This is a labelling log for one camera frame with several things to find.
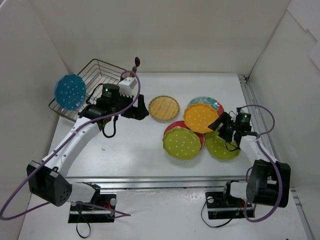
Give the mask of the blue polka dot bowl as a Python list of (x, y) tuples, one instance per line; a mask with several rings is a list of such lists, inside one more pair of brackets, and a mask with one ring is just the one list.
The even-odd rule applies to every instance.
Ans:
[(65, 110), (76, 110), (85, 101), (86, 84), (75, 73), (64, 75), (57, 81), (54, 88), (54, 98), (57, 104)]

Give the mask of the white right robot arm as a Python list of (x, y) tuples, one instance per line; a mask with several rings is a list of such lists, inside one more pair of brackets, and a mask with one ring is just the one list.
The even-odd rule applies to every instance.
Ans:
[(261, 141), (264, 133), (252, 131), (251, 114), (241, 107), (235, 117), (223, 112), (209, 129), (218, 132), (226, 143), (235, 142), (236, 150), (241, 150), (252, 162), (252, 168), (245, 182), (229, 181), (221, 193), (221, 200), (233, 206), (242, 199), (249, 204), (285, 208), (289, 201), (291, 167), (272, 156)]

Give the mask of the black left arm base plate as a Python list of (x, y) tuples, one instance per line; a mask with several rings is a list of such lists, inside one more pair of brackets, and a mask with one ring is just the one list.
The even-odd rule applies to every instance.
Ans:
[(102, 208), (76, 204), (69, 208), (68, 223), (75, 224), (75, 231), (81, 239), (87, 239), (92, 232), (92, 224), (108, 224), (115, 221), (117, 195), (108, 193), (100, 195), (94, 205)]

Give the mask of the yellow polka dot bowl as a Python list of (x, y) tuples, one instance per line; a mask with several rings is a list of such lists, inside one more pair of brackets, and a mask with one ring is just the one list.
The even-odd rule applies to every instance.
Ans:
[(213, 130), (209, 125), (219, 117), (218, 112), (208, 104), (196, 103), (188, 106), (183, 113), (185, 125), (193, 132), (206, 134)]

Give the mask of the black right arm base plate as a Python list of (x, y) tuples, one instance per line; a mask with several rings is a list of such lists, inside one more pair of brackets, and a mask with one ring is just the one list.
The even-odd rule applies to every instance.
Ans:
[(207, 191), (200, 211), (201, 220), (209, 228), (217, 229), (228, 225), (232, 220), (255, 216), (256, 206), (245, 202), (247, 183), (236, 180), (227, 181), (220, 190)]

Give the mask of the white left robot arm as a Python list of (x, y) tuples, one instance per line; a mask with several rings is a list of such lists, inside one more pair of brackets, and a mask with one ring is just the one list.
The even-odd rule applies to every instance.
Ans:
[(123, 94), (122, 87), (111, 83), (102, 86), (101, 96), (89, 103), (80, 113), (73, 128), (63, 141), (40, 163), (31, 161), (27, 166), (29, 190), (32, 194), (57, 207), (66, 202), (82, 202), (89, 210), (100, 204), (100, 189), (89, 183), (69, 183), (66, 176), (85, 146), (105, 125), (118, 116), (143, 120), (149, 115), (144, 95)]

